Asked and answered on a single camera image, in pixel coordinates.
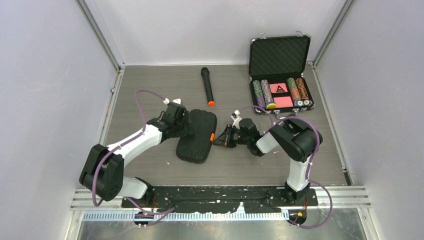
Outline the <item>black tool kit case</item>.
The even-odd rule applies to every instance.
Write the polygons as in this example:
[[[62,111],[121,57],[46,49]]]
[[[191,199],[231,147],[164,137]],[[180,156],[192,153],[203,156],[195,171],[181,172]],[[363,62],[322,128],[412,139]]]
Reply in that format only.
[[[202,164],[208,158],[215,139],[218,119],[212,112],[193,109],[190,121],[193,134],[179,139],[175,153],[180,160]]]

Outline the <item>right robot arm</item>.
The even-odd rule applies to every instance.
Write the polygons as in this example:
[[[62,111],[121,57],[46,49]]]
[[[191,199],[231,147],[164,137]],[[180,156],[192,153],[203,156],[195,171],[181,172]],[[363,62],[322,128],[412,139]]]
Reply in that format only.
[[[250,118],[233,116],[233,123],[213,140],[213,145],[235,148],[247,146],[250,153],[262,157],[280,147],[290,158],[289,174],[283,194],[288,203],[299,205],[310,188],[313,158],[323,141],[322,135],[309,122],[290,114],[260,133]]]

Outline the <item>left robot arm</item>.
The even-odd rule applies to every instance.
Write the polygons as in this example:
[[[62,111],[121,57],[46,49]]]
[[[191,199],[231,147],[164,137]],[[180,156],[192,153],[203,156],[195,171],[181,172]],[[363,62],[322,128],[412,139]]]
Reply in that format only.
[[[79,183],[91,190],[92,198],[111,201],[115,197],[132,198],[141,207],[153,202],[153,193],[146,181],[126,177],[126,166],[143,152],[165,140],[194,133],[190,112],[181,104],[171,102],[159,117],[150,119],[132,135],[116,143],[94,145],[87,156]]]

